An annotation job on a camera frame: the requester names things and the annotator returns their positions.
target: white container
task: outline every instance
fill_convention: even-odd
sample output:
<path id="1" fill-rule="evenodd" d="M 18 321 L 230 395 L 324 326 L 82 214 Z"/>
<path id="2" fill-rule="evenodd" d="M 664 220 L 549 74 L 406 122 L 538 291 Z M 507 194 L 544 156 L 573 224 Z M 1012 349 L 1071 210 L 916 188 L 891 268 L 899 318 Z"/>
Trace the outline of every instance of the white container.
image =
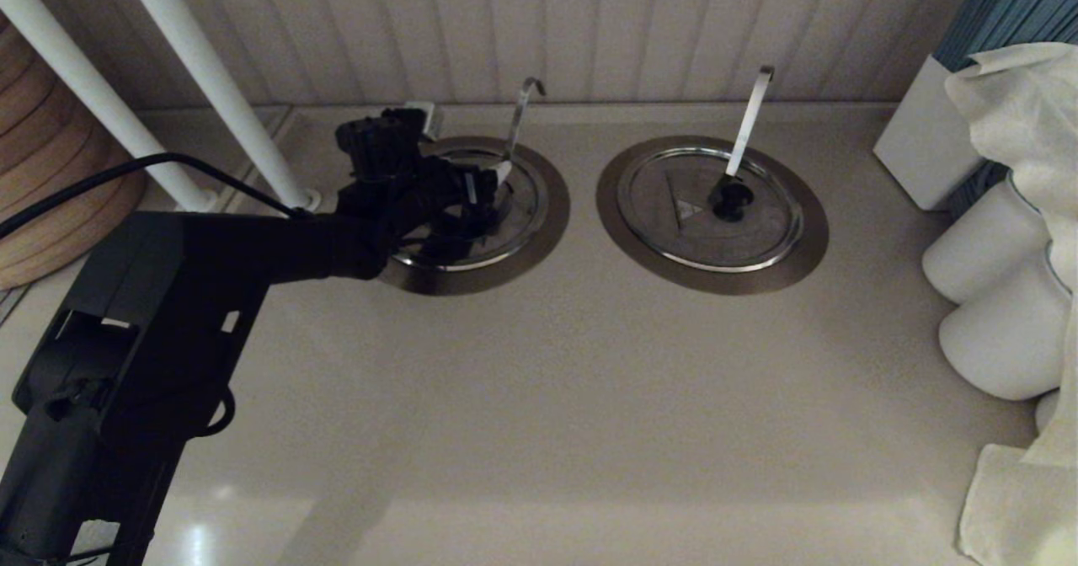
<path id="1" fill-rule="evenodd" d="M 1046 394 L 1040 397 L 1040 401 L 1037 402 L 1037 412 L 1034 414 L 1034 419 L 1037 422 L 1037 433 L 1044 433 L 1045 428 L 1051 423 L 1052 417 L 1055 416 L 1055 405 L 1060 403 L 1060 390 L 1051 390 L 1051 392 Z"/>
<path id="2" fill-rule="evenodd" d="M 943 89 L 951 71 L 928 56 L 872 152 L 922 210 L 946 208 L 955 187 L 984 162 L 969 125 Z"/>
<path id="3" fill-rule="evenodd" d="M 952 302 L 967 302 L 998 282 L 1020 260 L 1040 252 L 1051 236 L 1035 206 L 1006 181 L 979 198 L 921 259 L 925 277 Z"/>
<path id="4" fill-rule="evenodd" d="M 1005 400 L 1027 400 L 1063 381 L 1070 291 L 1045 251 L 940 321 L 943 355 L 966 381 Z"/>

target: white wall panel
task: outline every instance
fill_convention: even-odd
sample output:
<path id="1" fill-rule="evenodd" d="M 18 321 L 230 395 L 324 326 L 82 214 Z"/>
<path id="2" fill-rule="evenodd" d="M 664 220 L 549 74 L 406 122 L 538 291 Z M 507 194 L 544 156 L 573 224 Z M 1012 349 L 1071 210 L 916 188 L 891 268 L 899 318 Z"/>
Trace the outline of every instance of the white wall panel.
<path id="1" fill-rule="evenodd" d="M 137 0 L 45 0 L 137 108 L 205 98 Z M 962 0 L 188 0 L 253 102 L 897 100 Z"/>

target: triangle logo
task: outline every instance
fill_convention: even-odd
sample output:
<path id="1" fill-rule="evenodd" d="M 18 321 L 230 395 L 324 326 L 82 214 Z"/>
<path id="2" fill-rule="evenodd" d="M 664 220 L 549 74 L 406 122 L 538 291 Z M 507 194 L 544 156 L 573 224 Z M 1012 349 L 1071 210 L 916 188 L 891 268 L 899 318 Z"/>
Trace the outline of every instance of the triangle logo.
<path id="1" fill-rule="evenodd" d="M 679 221 L 685 221 L 686 218 L 695 217 L 696 213 L 704 211 L 701 206 L 689 204 L 689 202 L 677 201 L 677 218 Z"/>

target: robotic arm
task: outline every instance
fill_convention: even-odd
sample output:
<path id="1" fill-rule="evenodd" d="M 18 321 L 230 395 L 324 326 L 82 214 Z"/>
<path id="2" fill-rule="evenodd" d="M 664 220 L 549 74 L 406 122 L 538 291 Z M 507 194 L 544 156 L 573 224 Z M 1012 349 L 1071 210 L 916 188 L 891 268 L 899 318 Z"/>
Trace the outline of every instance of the robotic arm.
<path id="1" fill-rule="evenodd" d="M 424 120 L 341 125 L 356 182 L 334 213 L 139 212 L 98 245 L 15 387 L 26 423 L 0 481 L 0 566 L 141 564 L 185 443 L 232 420 L 229 381 L 270 286 L 375 278 L 447 206 L 485 212 L 497 171 L 421 155 Z M 71 555 L 93 521 L 119 524 L 111 547 Z"/>

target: white pipe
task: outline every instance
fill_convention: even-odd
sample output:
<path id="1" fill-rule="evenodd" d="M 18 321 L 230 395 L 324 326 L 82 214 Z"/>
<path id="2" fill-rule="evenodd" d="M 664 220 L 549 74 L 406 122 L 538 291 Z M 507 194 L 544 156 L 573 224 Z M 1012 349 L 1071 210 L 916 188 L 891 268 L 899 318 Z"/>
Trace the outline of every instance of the white pipe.
<path id="1" fill-rule="evenodd" d="M 254 110 L 221 63 L 213 45 L 183 0 L 140 0 L 165 39 L 172 45 L 203 94 L 239 141 L 244 152 L 265 177 L 286 206 L 313 208 L 317 197 L 300 189 Z"/>
<path id="2" fill-rule="evenodd" d="M 165 151 L 41 0 L 0 0 L 0 10 L 127 152 L 146 156 Z M 217 202 L 212 191 L 201 190 L 178 164 L 157 164 L 147 170 L 185 210 L 207 212 Z"/>

